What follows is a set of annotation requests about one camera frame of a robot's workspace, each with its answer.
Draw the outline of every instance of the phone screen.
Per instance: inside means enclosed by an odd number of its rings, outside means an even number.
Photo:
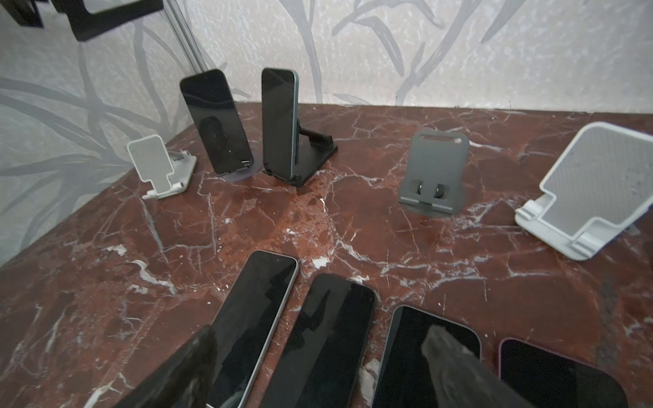
[[[217,365],[207,404],[232,408],[247,400],[297,271],[291,257],[265,251],[249,256],[211,325]]]
[[[295,175],[297,135],[297,74],[265,68],[261,73],[263,166],[275,176]]]
[[[499,376],[537,408],[626,408],[607,373],[517,339],[501,344]]]
[[[254,158],[225,74],[214,69],[190,76],[180,89],[215,173],[251,166]]]
[[[318,275],[261,407],[348,407],[373,311],[371,289],[335,275]]]
[[[434,324],[481,357],[481,340],[471,329],[414,307],[399,306],[392,314],[372,408],[438,406],[428,361],[422,355],[422,343]]]

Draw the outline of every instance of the red marble surface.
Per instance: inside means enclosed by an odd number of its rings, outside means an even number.
[[[260,150],[260,106],[240,113]],[[212,321],[255,249],[293,255],[302,268],[248,407],[261,400],[319,272],[378,295],[365,378],[375,376],[392,311],[408,304],[472,327],[490,369],[503,338],[527,339],[606,370],[632,407],[653,404],[653,215],[582,263],[514,222],[583,125],[653,133],[652,116],[302,106],[300,117],[340,147],[303,188],[264,174],[224,182],[187,131],[172,142],[199,158],[184,194],[143,201],[149,187],[130,172],[4,265],[0,406],[111,406]],[[397,203],[423,127],[471,140],[466,207],[454,217]],[[369,382],[356,385],[353,407],[366,405],[362,391]]]

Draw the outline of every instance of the gray leaf pattern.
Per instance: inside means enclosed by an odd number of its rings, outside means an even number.
[[[460,36],[460,32],[467,23],[467,20],[476,11],[476,8],[483,0],[462,0],[458,13],[453,20],[453,23],[447,30],[447,33],[442,38],[440,45],[433,54],[426,60],[426,62],[419,69],[415,70],[411,67],[411,72],[406,77],[402,85],[397,90],[396,104],[403,105],[406,96],[416,86],[420,86],[429,75],[438,67],[438,65],[445,59],[447,53]]]
[[[388,26],[377,16],[361,18],[356,20],[355,23],[374,30],[374,33],[379,37],[381,44],[383,44],[383,47],[387,51],[394,68],[400,76],[404,76],[404,58],[402,57],[402,51],[399,49],[399,45],[397,45]]]
[[[320,63],[317,60],[317,51],[315,50],[315,41],[313,40],[313,14],[315,13],[315,0],[310,3],[310,15],[306,17],[304,10],[304,2],[302,0],[279,0],[281,5],[290,14],[290,17],[295,22],[299,30],[304,47],[308,54],[308,61],[311,65],[311,73],[313,75],[313,86],[315,87],[315,102],[322,103],[322,72],[320,71]]]
[[[415,72],[417,70],[417,65],[419,65],[420,62],[422,62],[422,58],[424,57],[425,45],[426,43],[423,41],[422,44],[419,45],[419,48],[417,49],[417,52],[415,53],[415,56],[413,57],[413,60],[410,63],[410,72]]]
[[[488,28],[488,31],[486,31],[483,39],[481,39],[481,44],[491,40],[492,37],[494,37],[494,35],[505,26],[508,20],[510,20],[515,15],[517,10],[519,10],[519,8],[524,5],[525,2],[526,0],[505,0],[501,10],[499,10],[499,14],[497,14],[496,18],[492,22],[492,25],[490,28]]]
[[[333,96],[350,105],[370,105],[370,103],[363,98],[355,97],[348,93],[334,93]]]
[[[372,0],[369,3],[365,3],[362,6],[358,6],[358,3],[354,4],[354,11],[342,19],[331,31],[331,35],[337,35],[347,24],[355,22],[363,14],[373,11],[379,7],[389,7],[394,8],[399,5],[410,4],[424,14],[424,17],[436,26],[437,28],[443,29],[445,27],[444,23],[436,19],[436,15],[433,13],[433,10],[426,4],[425,0]]]

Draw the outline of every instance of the patterned wallpaper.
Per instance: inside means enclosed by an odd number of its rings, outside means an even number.
[[[282,67],[302,102],[653,112],[651,0],[178,1],[240,100]],[[0,264],[190,123],[162,14],[79,44],[37,4],[45,29],[0,10]]]
[[[37,4],[45,29],[0,9],[0,264],[130,169],[128,141],[190,124],[190,68],[161,13],[81,44]]]
[[[260,99],[653,112],[651,0],[179,0],[206,55]]]

